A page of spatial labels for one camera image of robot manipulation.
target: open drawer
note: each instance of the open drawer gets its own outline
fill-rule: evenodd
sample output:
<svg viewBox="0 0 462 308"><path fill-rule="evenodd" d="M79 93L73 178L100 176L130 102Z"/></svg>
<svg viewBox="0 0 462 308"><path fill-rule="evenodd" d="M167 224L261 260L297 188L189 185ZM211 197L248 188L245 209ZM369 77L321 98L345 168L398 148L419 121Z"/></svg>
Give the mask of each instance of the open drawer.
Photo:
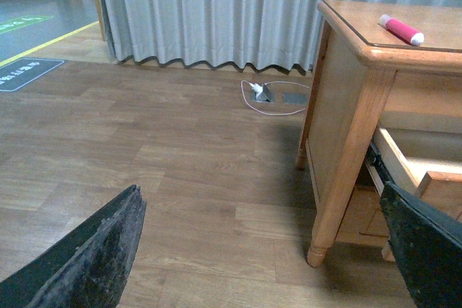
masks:
<svg viewBox="0 0 462 308"><path fill-rule="evenodd" d="M462 220L462 133L385 128L379 123L373 141L397 185ZM378 176L371 175L381 191Z"/></svg>

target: dusty black surface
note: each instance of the dusty black surface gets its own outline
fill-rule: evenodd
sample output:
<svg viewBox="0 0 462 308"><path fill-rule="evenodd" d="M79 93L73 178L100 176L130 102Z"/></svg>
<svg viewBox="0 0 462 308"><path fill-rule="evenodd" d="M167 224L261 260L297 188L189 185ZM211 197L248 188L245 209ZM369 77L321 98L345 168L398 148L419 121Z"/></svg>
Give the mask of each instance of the dusty black surface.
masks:
<svg viewBox="0 0 462 308"><path fill-rule="evenodd" d="M462 307L462 223L390 183L380 204L416 305Z"/></svg>
<svg viewBox="0 0 462 308"><path fill-rule="evenodd" d="M0 283L0 307L116 307L138 248L146 202L135 185Z"/></svg>

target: desk top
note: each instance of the desk top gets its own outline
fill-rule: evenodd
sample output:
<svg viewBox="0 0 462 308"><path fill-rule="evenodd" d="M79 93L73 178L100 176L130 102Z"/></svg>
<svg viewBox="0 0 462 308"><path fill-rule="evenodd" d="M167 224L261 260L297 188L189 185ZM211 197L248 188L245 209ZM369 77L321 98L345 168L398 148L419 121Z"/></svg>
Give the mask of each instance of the desk top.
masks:
<svg viewBox="0 0 462 308"><path fill-rule="evenodd" d="M319 10L366 66L462 72L462 9L325 0ZM388 14L422 31L409 45L378 24Z"/></svg>

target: pink glue stick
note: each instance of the pink glue stick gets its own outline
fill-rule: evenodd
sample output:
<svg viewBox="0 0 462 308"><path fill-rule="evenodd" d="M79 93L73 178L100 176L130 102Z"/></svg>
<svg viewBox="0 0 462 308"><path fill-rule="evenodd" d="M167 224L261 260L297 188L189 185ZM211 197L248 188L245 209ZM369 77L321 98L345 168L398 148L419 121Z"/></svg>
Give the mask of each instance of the pink glue stick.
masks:
<svg viewBox="0 0 462 308"><path fill-rule="evenodd" d="M380 16L379 23L385 29L397 34L400 38L414 46L419 46L424 42L424 35L420 31L405 25L403 22L399 22L387 14Z"/></svg>

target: power plug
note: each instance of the power plug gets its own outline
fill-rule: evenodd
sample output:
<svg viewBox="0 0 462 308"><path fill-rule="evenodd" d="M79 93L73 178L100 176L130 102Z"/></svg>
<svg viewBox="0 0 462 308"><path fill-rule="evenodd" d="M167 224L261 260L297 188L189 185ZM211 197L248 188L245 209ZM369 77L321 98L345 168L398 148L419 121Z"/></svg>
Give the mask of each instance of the power plug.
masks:
<svg viewBox="0 0 462 308"><path fill-rule="evenodd" d="M249 85L252 87L252 90L256 93L256 98L258 98L260 94L263 93L263 85L259 85L258 83L250 83Z"/></svg>

